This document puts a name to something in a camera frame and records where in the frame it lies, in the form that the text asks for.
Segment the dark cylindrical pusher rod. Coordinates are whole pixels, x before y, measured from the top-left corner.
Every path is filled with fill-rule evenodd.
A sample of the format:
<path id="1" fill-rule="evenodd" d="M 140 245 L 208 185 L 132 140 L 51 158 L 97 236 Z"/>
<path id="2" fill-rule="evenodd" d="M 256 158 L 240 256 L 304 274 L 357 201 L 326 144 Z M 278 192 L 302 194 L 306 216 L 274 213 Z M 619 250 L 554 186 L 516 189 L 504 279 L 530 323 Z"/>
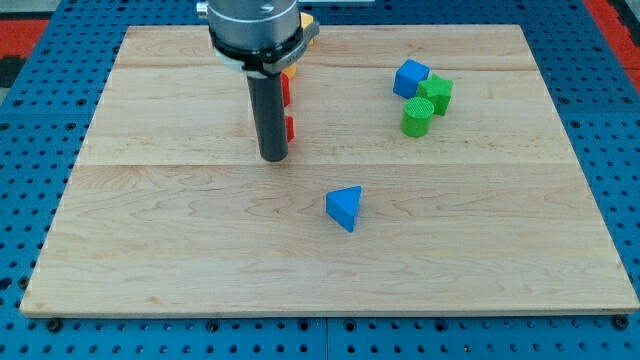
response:
<path id="1" fill-rule="evenodd" d="M 259 153 L 268 162 L 288 154 L 282 84 L 279 75 L 247 77 Z"/>

